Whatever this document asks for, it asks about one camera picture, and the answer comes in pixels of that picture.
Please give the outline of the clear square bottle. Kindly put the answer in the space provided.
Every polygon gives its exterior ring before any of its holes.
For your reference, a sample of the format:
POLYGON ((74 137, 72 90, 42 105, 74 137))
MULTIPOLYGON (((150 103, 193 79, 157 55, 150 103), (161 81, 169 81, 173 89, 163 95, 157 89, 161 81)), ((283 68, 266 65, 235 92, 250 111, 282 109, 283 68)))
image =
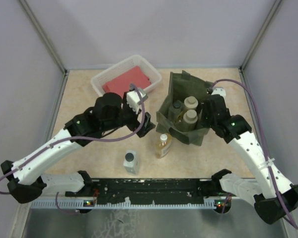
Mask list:
POLYGON ((177 100, 173 102, 168 108, 168 120, 172 123, 176 123, 181 118, 184 105, 181 101, 177 100))
POLYGON ((139 171, 139 158, 134 150, 127 150, 123 162, 123 166, 130 174, 136 175, 139 171))

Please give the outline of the amber liquid bottle white cap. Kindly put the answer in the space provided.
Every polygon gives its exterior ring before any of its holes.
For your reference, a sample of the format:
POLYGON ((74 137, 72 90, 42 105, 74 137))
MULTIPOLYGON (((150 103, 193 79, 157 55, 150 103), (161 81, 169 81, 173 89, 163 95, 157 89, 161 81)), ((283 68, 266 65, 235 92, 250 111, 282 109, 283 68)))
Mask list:
POLYGON ((170 150, 172 136, 168 133, 161 134, 157 140, 155 147, 155 155, 157 158, 164 157, 170 150))

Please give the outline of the olive green canvas bag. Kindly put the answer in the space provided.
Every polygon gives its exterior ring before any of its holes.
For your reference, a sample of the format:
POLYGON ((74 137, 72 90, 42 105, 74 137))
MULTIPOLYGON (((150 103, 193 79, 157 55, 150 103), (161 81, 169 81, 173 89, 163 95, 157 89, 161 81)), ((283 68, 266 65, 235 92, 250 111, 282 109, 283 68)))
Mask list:
POLYGON ((199 120, 201 119, 202 102, 208 96, 207 88, 210 85, 211 82, 204 81, 186 71, 181 73, 171 72, 168 94, 156 112, 156 132, 168 133, 183 144, 201 146, 204 136, 209 132, 208 128, 201 126, 199 120), (168 113, 175 102, 181 102, 184 105, 184 100, 190 96, 195 97, 198 101, 198 121, 193 129, 185 130, 184 123, 181 121, 175 122, 168 113))

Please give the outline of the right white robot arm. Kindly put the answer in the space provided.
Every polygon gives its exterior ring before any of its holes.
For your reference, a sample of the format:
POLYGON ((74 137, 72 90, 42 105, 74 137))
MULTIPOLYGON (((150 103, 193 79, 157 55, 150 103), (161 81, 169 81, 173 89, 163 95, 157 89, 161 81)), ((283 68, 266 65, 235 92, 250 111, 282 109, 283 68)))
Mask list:
POLYGON ((264 157, 251 126, 241 115, 230 114, 221 95, 210 95, 203 101, 201 124, 224 139, 257 180, 251 183, 229 170, 221 170, 212 176, 215 195, 236 195, 254 206, 258 216, 270 225, 298 207, 298 184, 286 178, 273 159, 264 157))

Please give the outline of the cream bottle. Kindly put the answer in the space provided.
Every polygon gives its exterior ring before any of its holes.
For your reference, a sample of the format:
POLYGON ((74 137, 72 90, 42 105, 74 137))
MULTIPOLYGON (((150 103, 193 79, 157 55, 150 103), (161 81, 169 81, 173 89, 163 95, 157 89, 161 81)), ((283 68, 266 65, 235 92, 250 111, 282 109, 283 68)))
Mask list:
POLYGON ((197 112, 195 110, 188 110, 183 115, 182 130, 184 132, 192 131, 195 129, 198 120, 197 112))
POLYGON ((199 102, 194 96, 189 96, 189 97, 185 98, 185 100, 184 100, 184 107, 185 107, 186 111, 196 110, 198 104, 199 104, 199 102))

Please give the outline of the clear square bottle front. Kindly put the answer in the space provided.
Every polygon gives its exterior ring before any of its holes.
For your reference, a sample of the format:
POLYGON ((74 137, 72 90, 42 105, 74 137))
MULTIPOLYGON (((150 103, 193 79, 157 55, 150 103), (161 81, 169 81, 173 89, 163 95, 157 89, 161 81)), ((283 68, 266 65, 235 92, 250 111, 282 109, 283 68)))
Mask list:
POLYGON ((134 150, 127 150, 123 162, 123 166, 130 174, 136 175, 139 171, 139 158, 134 150))

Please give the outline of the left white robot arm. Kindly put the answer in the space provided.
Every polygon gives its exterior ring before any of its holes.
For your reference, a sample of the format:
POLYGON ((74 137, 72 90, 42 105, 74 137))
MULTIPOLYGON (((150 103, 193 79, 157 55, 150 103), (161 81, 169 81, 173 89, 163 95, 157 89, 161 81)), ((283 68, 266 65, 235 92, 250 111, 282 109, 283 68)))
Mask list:
POLYGON ((76 115, 54 137, 25 158, 4 161, 1 170, 8 179, 8 193, 20 204, 32 202, 41 195, 63 194, 66 197, 87 197, 93 192, 93 181, 86 171, 69 175, 48 175, 52 165, 92 141, 104 142, 107 131, 127 127, 130 135, 144 137, 155 125, 142 104, 147 94, 129 91, 121 97, 105 93, 93 107, 76 115))

